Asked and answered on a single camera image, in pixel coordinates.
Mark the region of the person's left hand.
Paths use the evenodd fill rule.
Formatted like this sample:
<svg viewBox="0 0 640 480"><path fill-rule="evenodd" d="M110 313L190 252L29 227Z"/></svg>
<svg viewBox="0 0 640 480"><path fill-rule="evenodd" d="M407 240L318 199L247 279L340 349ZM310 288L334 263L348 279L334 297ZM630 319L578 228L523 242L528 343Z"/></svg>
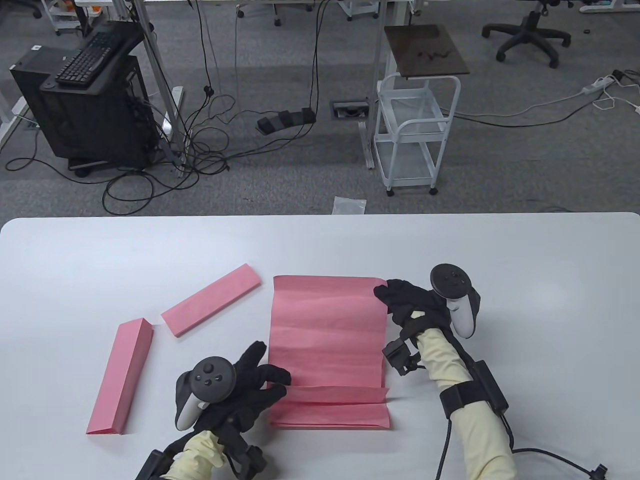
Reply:
<svg viewBox="0 0 640 480"><path fill-rule="evenodd" d="M230 439L231 431L244 434L265 410L287 395L291 374L279 366L262 364L266 350L264 342L255 341L243 352L233 364L237 374L233 391L205 409L194 425L195 434L211 432L224 441Z"/></svg>

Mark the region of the person's right hand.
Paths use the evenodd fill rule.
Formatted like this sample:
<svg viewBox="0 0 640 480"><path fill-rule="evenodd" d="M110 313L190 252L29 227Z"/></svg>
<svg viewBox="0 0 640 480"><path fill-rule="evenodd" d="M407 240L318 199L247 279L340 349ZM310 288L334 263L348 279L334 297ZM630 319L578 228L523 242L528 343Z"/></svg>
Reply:
<svg viewBox="0 0 640 480"><path fill-rule="evenodd" d="M425 290L403 279L389 279L375 286L374 295L387 306L391 320L400 326L400 337L418 346L418 337L426 330L451 332L451 315L446 301L434 290Z"/></svg>

